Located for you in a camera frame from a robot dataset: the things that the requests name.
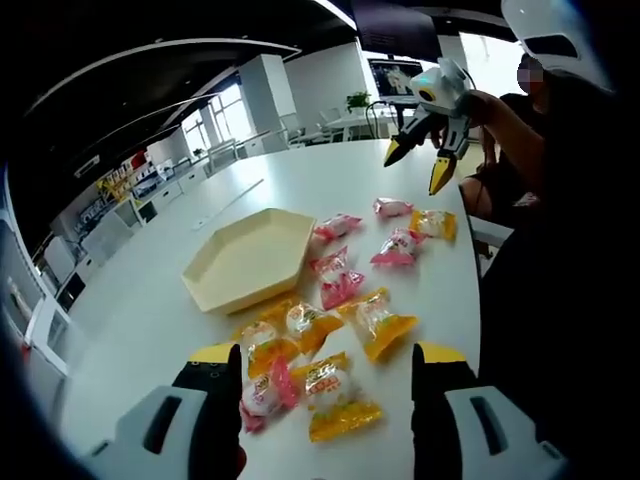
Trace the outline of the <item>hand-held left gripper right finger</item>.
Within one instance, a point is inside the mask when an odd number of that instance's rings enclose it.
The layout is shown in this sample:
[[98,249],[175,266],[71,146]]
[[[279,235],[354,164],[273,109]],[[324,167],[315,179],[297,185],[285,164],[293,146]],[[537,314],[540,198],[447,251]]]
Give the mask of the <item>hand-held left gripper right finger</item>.
[[412,353],[411,429],[416,479],[567,479],[566,457],[537,439],[534,421],[463,354],[430,342]]

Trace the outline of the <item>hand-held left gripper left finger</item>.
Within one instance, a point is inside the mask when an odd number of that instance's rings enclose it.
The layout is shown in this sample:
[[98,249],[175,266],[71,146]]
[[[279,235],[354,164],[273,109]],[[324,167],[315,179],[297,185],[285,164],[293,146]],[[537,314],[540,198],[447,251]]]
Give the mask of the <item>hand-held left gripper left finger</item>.
[[116,422],[84,463],[97,479],[235,479],[241,471],[241,350],[235,342],[192,354],[168,386]]

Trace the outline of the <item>person's right hand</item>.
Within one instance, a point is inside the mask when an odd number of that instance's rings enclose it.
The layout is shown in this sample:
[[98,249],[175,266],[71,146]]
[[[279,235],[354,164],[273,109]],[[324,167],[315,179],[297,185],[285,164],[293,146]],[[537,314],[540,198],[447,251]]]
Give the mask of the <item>person's right hand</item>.
[[431,143],[435,148],[444,145],[448,120],[459,119],[462,116],[470,119],[473,126],[485,127],[501,146],[507,146],[510,109],[501,99],[485,92],[472,90],[464,93],[445,120],[440,120],[431,129]]

